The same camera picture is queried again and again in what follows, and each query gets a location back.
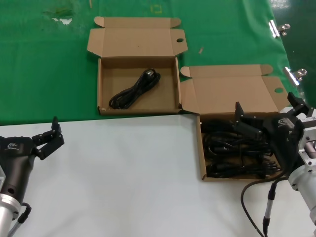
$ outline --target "black cable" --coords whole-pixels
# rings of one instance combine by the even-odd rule
[[[263,162],[261,164],[240,165],[232,162],[215,162],[206,167],[208,177],[231,178],[238,175],[257,175],[265,179],[267,175],[272,175],[281,171],[275,161]]]
[[[253,227],[256,229],[256,231],[259,233],[259,235],[260,235],[261,237],[267,237],[267,235],[264,236],[264,235],[261,233],[261,231],[258,229],[258,227],[256,226],[256,224],[255,224],[254,221],[252,220],[251,216],[249,215],[249,213],[248,213],[248,211],[247,211],[247,208],[246,208],[246,206],[245,206],[245,203],[244,203],[244,201],[243,201],[244,194],[245,194],[246,190],[247,190],[249,187],[251,187],[251,186],[253,186],[253,185],[255,185],[255,184],[267,183],[267,182],[271,182],[271,181],[274,181],[274,180],[277,180],[277,179],[281,178],[283,175],[285,175],[285,174],[287,173],[287,170],[288,170],[288,168],[286,167],[286,168],[285,168],[280,174],[278,174],[276,177],[273,177],[273,178],[270,178],[270,179],[265,179],[265,180],[254,181],[254,182],[252,182],[252,183],[246,185],[246,186],[243,188],[243,190],[241,191],[240,202],[241,202],[242,208],[243,208],[244,212],[246,213],[246,215],[247,215],[249,221],[251,222],[251,224],[253,225]]]
[[[109,101],[113,109],[128,109],[142,94],[152,89],[160,80],[160,74],[154,69],[145,70],[131,88],[121,91]]]
[[[272,155],[268,143],[244,137],[235,131],[235,126],[231,122],[211,120],[202,123],[201,131],[204,134],[204,155],[212,161],[244,156],[261,159],[263,155]]]
[[[22,203],[22,206],[25,206],[26,209],[18,218],[18,222],[20,224],[23,224],[26,221],[26,219],[29,217],[29,214],[31,213],[31,210],[32,210],[31,206],[28,205],[26,202]]]
[[[280,171],[274,161],[265,156],[273,153],[270,146],[261,140],[254,140],[235,131],[230,121],[212,119],[201,124],[204,157],[211,161],[206,167],[208,177],[231,178],[238,175],[256,175],[265,179],[267,175]],[[241,163],[230,162],[229,158],[240,158]],[[252,164],[244,162],[251,158]]]
[[[269,190],[266,213],[265,213],[265,215],[263,217],[263,221],[262,221],[262,229],[263,229],[263,234],[265,235],[265,237],[268,236],[268,226],[270,224],[270,213],[271,213],[273,201],[276,197],[277,184],[278,184],[278,182],[283,181],[283,180],[287,180],[287,178],[283,177],[283,178],[275,180],[271,184],[271,187]]]

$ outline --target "coiled black cable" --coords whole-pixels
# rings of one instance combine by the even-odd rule
[[[145,70],[131,88],[121,91],[109,101],[113,109],[128,109],[142,94],[152,89],[160,80],[160,74],[154,69]]]
[[[215,119],[202,123],[201,131],[204,133],[204,155],[212,161],[245,156],[262,159],[263,155],[272,155],[268,143],[244,137],[235,131],[230,121]]]
[[[254,140],[235,131],[230,121],[213,119],[201,124],[204,157],[211,161],[206,167],[208,177],[231,178],[238,175],[256,175],[265,179],[281,169],[274,161],[270,146],[265,139]],[[252,159],[245,163],[244,158]],[[240,162],[231,162],[229,158],[240,158]]]

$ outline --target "open cardboard box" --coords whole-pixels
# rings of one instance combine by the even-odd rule
[[[188,49],[178,18],[95,17],[103,27],[90,31],[87,50],[100,56],[97,107],[101,115],[177,114],[180,80],[176,55]],[[109,100],[130,88],[148,68],[161,74],[159,83],[126,110]]]
[[[210,119],[234,121],[235,104],[240,102],[247,114],[271,116],[288,105],[286,90],[278,77],[268,77],[270,65],[229,65],[182,67],[187,78],[180,83],[183,110],[199,114],[197,119],[197,144],[200,174],[203,181],[228,180],[207,177],[200,122]],[[235,179],[257,179],[240,176]]]

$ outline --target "white tabletop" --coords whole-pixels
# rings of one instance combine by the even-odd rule
[[[36,159],[24,198],[32,209],[16,237],[256,237],[240,204],[245,182],[200,180],[194,116],[61,123],[65,145]],[[33,136],[50,124],[0,127]],[[269,184],[245,204],[262,228]],[[312,237],[298,192],[278,185],[269,237]]]

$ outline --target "cardboard box flap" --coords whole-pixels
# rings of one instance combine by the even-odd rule
[[[179,18],[167,17],[101,17],[94,22],[104,28],[173,28],[181,24]]]
[[[177,18],[96,17],[87,50],[100,57],[176,56],[188,50]]]
[[[182,67],[181,73],[189,78],[222,78],[238,76],[264,76],[271,74],[270,65],[221,65],[221,66],[195,66]]]
[[[269,65],[182,67],[190,79],[180,83],[181,105],[198,114],[234,113],[239,101],[245,112],[276,112],[288,105],[287,93]]]

